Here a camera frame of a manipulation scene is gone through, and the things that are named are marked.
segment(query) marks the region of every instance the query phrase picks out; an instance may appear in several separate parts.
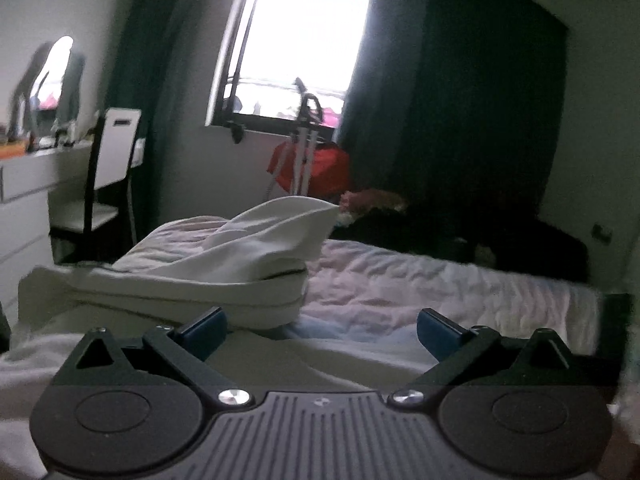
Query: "vanity table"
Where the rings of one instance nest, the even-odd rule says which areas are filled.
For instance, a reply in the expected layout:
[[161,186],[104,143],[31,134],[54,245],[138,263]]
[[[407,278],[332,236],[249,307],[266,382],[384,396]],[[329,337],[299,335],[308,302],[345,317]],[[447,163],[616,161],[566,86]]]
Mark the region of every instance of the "vanity table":
[[91,142],[0,160],[0,302],[17,321],[18,283],[36,266],[52,265],[49,208],[82,196]]

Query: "chair backrest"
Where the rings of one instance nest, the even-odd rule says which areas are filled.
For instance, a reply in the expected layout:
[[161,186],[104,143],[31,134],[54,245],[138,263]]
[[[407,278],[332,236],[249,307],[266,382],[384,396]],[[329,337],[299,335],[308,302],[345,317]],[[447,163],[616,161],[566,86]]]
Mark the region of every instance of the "chair backrest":
[[109,108],[99,142],[94,189],[126,179],[129,173],[133,142],[140,121],[140,110]]

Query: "drawer front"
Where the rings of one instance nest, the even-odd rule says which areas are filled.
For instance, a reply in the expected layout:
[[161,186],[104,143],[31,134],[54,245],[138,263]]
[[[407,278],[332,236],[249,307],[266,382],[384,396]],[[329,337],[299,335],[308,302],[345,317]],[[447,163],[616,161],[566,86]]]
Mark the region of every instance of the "drawer front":
[[48,234],[49,207],[45,191],[0,204],[0,262]]
[[13,254],[0,263],[0,303],[2,306],[11,305],[17,299],[18,283],[33,270],[33,267],[52,264],[49,236],[39,238],[19,253]]
[[7,202],[75,178],[85,180],[90,152],[90,146],[81,146],[9,159],[2,165],[2,200]]

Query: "red fabric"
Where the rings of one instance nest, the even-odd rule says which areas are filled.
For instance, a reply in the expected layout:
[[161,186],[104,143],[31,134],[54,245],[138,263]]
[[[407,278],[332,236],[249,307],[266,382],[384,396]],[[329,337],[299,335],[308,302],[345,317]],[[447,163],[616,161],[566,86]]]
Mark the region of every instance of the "red fabric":
[[[285,149],[286,142],[276,146],[267,171],[271,174],[278,165],[278,160],[282,150]],[[284,161],[282,171],[276,179],[280,187],[289,192],[293,181],[293,165],[296,160],[295,145],[290,150]],[[328,198],[344,193],[350,188],[349,180],[349,155],[338,148],[336,144],[327,143],[316,147],[314,162],[311,167],[311,179],[309,180],[308,195],[315,198]]]

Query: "silver bolt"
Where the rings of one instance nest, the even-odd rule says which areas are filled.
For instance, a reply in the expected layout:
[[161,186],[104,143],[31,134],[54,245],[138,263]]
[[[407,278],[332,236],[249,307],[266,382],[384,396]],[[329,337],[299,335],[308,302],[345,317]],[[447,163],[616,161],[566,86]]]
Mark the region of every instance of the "silver bolt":
[[251,395],[244,390],[225,390],[218,394],[218,400],[227,406],[244,406],[251,400]]
[[424,393],[418,390],[398,390],[391,395],[393,402],[402,406],[417,406],[424,400]]

